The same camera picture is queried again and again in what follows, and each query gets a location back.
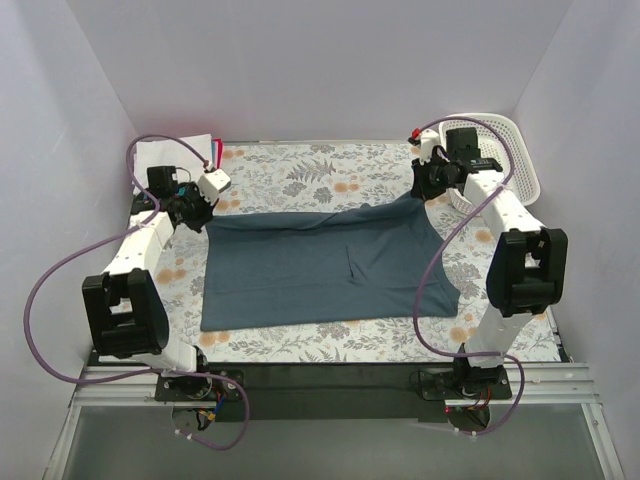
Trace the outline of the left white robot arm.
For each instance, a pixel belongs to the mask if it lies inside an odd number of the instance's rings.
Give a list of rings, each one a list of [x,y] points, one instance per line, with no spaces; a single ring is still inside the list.
[[[213,386],[199,366],[199,350],[170,334],[168,314],[154,283],[160,256],[178,226],[196,233],[212,220],[219,196],[231,185],[221,169],[180,182],[174,166],[147,169],[148,187],[133,198],[130,226],[114,259],[99,275],[88,276],[82,296],[94,348],[105,361],[133,361],[166,374],[182,371],[178,387],[193,400]]]

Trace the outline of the blue grey t shirt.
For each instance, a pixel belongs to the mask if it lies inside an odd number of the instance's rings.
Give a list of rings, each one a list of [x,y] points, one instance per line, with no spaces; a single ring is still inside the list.
[[[204,332],[409,317],[454,317],[459,290],[441,264],[442,243],[421,200],[404,194],[336,213],[221,216],[209,239]]]

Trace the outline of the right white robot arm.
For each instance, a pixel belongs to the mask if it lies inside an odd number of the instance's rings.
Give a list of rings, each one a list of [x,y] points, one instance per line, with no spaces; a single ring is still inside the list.
[[[533,217],[508,189],[515,168],[482,154],[480,121],[444,136],[416,129],[411,195],[422,200],[455,189],[469,201],[497,241],[486,276],[489,304],[477,331],[452,355],[449,368],[421,371],[427,399],[508,398],[504,361],[520,331],[534,316],[559,302],[563,292],[568,237]]]

